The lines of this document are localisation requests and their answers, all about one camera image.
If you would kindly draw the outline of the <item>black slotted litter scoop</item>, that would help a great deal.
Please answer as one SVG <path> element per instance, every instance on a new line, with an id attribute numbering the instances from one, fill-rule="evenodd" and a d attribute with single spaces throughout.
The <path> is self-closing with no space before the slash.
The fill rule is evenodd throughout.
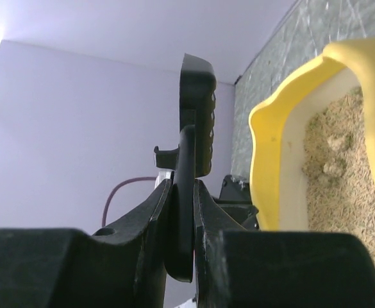
<path id="1" fill-rule="evenodd" d="M 215 90 L 210 62 L 185 54 L 179 77 L 179 142 L 174 150 L 154 149 L 155 164 L 173 172 L 165 268 L 191 282 L 194 259 L 194 182 L 212 169 Z"/>

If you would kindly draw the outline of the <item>yellow litter box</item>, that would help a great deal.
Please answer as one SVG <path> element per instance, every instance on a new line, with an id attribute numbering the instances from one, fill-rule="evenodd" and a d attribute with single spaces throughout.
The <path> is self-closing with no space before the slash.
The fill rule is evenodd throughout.
<path id="1" fill-rule="evenodd" d="M 375 38 L 328 44 L 290 74 L 249 115 L 252 202 L 262 230 L 306 230 L 304 128 L 309 118 L 351 88 L 363 91 L 367 156 L 375 183 Z"/>

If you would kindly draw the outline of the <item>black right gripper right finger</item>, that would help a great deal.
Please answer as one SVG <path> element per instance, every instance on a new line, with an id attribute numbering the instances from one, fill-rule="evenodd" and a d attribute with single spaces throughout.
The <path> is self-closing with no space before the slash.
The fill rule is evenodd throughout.
<path id="1" fill-rule="evenodd" d="M 199 307 L 375 307 L 375 267 L 353 235 L 247 230 L 194 185 Z"/>

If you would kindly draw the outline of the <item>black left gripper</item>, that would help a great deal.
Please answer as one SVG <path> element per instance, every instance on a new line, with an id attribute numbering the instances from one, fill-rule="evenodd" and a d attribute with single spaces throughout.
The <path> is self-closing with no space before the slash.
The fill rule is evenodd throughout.
<path id="1" fill-rule="evenodd" d="M 259 210 L 251 201 L 249 181 L 237 175 L 226 175 L 216 204 L 247 230 L 259 230 Z"/>

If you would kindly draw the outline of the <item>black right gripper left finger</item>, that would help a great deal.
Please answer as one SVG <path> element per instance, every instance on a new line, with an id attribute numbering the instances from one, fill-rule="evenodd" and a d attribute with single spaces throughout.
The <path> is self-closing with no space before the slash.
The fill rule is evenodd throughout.
<path id="1" fill-rule="evenodd" d="M 161 307 L 171 190 L 164 180 L 93 235 L 0 228 L 0 307 Z"/>

